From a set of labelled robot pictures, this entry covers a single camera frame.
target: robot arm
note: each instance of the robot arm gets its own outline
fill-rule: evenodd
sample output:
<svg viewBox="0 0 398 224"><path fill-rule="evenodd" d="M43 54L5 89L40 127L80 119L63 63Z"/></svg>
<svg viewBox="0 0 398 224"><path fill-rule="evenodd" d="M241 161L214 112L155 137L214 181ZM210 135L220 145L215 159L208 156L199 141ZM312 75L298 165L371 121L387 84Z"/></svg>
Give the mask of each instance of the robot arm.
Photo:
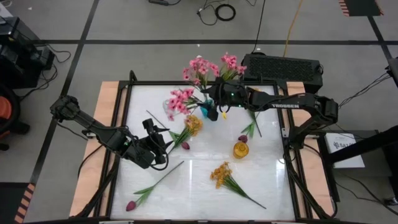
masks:
<svg viewBox="0 0 398 224"><path fill-rule="evenodd" d="M50 110L54 119L57 119L59 122L63 120L76 121L94 133L98 142L108 150L119 157L133 161L143 169L149 166L154 168L151 165L153 160L155 160L155 164L166 162L164 155L167 157L167 154L165 150L172 142L165 144L163 136L159 132L168 131L168 129L160 129L154 126L152 119L142 122L148 132L148 136L139 139L137 136L133 136L126 126L114 128L101 124L80 110L77 99L72 96L60 96L51 106Z"/></svg>
<svg viewBox="0 0 398 224"><path fill-rule="evenodd" d="M303 109L311 114L311 118L299 127L289 131L289 144L293 148L303 148L306 135L318 130L322 126L329 126L337 122L338 104L332 99L311 93L299 93L291 96L272 96L265 92L244 87L238 80L225 82L216 79L216 84L203 90L215 102L215 108L208 108L208 117L215 121L218 117L217 106L243 107L251 111L265 111L270 108Z"/></svg>

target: purple tulip bud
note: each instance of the purple tulip bud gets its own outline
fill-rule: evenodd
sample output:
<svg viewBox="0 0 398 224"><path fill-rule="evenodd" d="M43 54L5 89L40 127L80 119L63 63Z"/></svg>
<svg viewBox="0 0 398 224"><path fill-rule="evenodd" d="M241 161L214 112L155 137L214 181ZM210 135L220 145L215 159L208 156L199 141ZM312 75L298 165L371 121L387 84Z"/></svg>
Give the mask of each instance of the purple tulip bud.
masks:
<svg viewBox="0 0 398 224"><path fill-rule="evenodd" d="M243 142L243 143L246 143L248 141L248 136L243 134L240 137L238 137L238 140Z"/></svg>
<svg viewBox="0 0 398 224"><path fill-rule="evenodd" d="M135 201L131 201L127 204L126 206L126 211L130 212L131 210L134 210L136 208L136 202Z"/></svg>
<svg viewBox="0 0 398 224"><path fill-rule="evenodd" d="M187 142L181 143L181 147L182 147L183 149L190 149L189 144L188 144Z"/></svg>

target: black metal frame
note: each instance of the black metal frame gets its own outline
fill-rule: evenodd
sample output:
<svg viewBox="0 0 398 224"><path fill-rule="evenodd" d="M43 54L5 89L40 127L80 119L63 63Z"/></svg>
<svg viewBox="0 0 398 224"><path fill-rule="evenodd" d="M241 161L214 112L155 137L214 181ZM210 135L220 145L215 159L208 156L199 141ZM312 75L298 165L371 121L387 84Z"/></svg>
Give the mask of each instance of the black metal frame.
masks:
<svg viewBox="0 0 398 224"><path fill-rule="evenodd" d="M269 81L269 82L244 82L244 84L245 85L267 85L267 86L272 86L274 88L274 93L276 95L279 94L278 86L277 86L276 82L274 82L274 81ZM119 111L119 108L120 108L120 101L121 101L122 91L127 87L127 93L126 93L127 95L126 95L126 100L125 100L125 103L124 103L122 124L121 124L121 125L126 125L127 112L128 112L128 109L129 109L128 104L129 104L130 99L131 99L132 86L134 86L134 85L189 85L189 84L187 82L184 82L184 81L137 81L137 78L136 78L135 74L131 71L130 72L130 80L129 81L120 81L119 82L118 93L116 95L116 102L115 102L115 106L114 106L113 118L112 118L112 123L111 123L112 126L116 125L117 117L118 117L118 111ZM283 115L282 115L282 109L277 109L277 113L278 113L281 136L282 136L282 128L285 127L284 119L283 119ZM287 113L288 113L288 119L289 119L289 127L291 128L291 127L294 126L292 112L291 112L291 110L287 110ZM286 156L287 159L291 160L290 153L289 153L289 147L288 147L287 143L288 142L284 138L282 138L282 145L283 145L283 148L284 148L285 156ZM100 185L103 183L103 180L106 177L106 174L108 173L110 154L111 153L109 151L106 151L106 154L105 154L105 157L104 157L102 173L101 173L101 179L100 179L100 182L99 182ZM307 184L305 182L303 164L302 164L302 159L301 159L299 150L295 150L295 157L296 157L296 165L298 167L298 172L299 172L300 179L304 183L304 185L307 186ZM120 162L120 158L115 157L114 163L116 163L117 166L118 166L119 162ZM117 176L118 176L118 174L116 173L115 177L113 178L113 180L111 181L111 184L110 184L109 197L108 197L108 201L107 201L107 205L106 205L106 214L105 214L107 217L110 217L111 210L112 210L112 204L113 204L113 198L114 198L114 190L115 190L115 187L116 187ZM293 204L295 220L299 220L302 217L300 216L300 209L299 209L299 203L298 203L298 200L297 200L297 192L296 192L295 182L293 181L293 179L289 175L288 175L288 179L289 179L290 194L292 196L292 204ZM312 209L310 207L310 204L307 202L307 199L304 196L303 196L303 201L304 201L304 205L305 205L305 211L306 211L307 218L308 217L312 218ZM95 207L94 216L99 216L100 215L101 203L102 203L102 200L99 200L97 205L96 205L96 207Z"/></svg>

